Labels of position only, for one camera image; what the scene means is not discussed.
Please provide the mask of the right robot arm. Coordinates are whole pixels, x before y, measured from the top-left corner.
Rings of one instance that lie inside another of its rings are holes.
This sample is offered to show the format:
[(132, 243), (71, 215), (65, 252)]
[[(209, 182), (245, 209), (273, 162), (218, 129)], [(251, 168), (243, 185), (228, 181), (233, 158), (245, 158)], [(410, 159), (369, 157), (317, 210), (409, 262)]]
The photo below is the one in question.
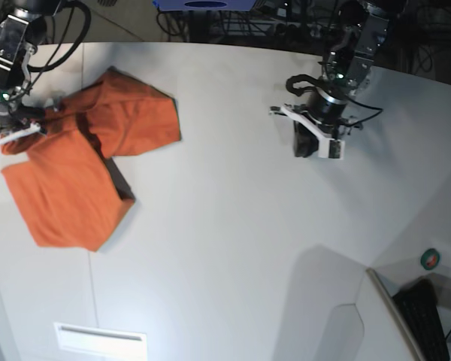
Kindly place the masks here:
[(63, 1), (13, 1), (13, 10), (0, 23), (0, 143), (29, 129), (22, 99), (32, 89), (29, 60), (47, 35), (45, 18), (56, 15)]

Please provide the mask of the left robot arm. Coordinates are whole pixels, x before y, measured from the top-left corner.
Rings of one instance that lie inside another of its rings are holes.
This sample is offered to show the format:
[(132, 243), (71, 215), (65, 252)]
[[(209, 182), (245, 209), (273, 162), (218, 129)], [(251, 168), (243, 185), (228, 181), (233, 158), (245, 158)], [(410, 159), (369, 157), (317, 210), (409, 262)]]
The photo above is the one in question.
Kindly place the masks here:
[(344, 136), (383, 112), (357, 101), (356, 96), (393, 17), (389, 1), (345, 2), (331, 22), (336, 32), (322, 57), (321, 75), (298, 74), (286, 81), (289, 93), (306, 96), (307, 101), (272, 107), (269, 113), (292, 121), (296, 157), (343, 159)]

